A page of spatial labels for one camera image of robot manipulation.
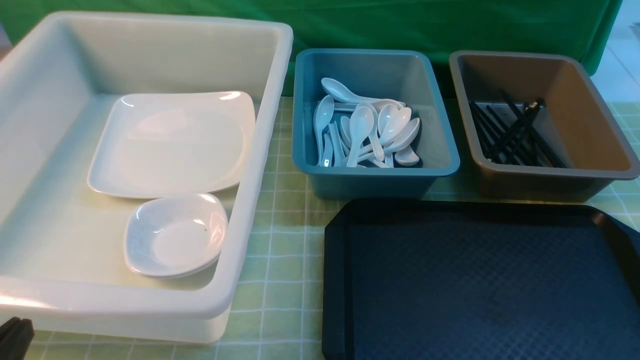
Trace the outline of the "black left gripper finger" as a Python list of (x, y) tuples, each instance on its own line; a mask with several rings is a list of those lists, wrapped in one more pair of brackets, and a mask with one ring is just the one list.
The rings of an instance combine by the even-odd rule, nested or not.
[(0, 326), (0, 359), (23, 360), (34, 336), (31, 319), (11, 317)]

